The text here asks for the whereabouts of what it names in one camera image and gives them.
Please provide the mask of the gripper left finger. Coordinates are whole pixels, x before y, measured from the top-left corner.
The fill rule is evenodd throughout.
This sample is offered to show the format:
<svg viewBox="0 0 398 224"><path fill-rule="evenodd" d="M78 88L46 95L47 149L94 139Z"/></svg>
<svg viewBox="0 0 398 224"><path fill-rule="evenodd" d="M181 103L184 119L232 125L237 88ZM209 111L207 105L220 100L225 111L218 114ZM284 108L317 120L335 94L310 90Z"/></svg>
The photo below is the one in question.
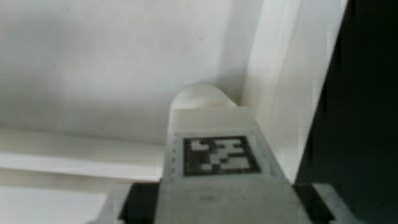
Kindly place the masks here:
<svg viewBox="0 0 398 224"><path fill-rule="evenodd" d="M117 183L106 194L99 213L86 224L127 224L127 212L136 207L134 183Z"/></svg>

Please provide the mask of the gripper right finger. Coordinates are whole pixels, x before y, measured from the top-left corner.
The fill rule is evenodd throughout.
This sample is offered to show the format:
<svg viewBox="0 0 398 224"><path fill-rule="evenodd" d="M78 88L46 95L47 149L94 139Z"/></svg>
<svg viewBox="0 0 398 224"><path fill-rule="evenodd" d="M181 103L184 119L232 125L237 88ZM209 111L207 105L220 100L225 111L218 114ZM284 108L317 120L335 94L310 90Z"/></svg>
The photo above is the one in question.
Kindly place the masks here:
<svg viewBox="0 0 398 224"><path fill-rule="evenodd" d="M312 224L365 224L330 184L296 183L293 189Z"/></svg>

